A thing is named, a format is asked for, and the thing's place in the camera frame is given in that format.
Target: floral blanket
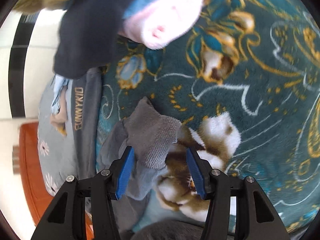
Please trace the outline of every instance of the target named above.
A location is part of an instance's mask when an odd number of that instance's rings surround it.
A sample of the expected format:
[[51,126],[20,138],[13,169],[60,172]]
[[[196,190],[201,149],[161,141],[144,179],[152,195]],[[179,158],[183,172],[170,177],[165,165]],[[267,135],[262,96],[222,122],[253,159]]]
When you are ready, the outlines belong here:
[[97,154],[143,96],[193,131],[228,112],[241,142],[224,171],[254,176],[288,231],[310,223],[320,207],[319,36],[300,0],[205,0],[195,26],[162,50],[119,38]]

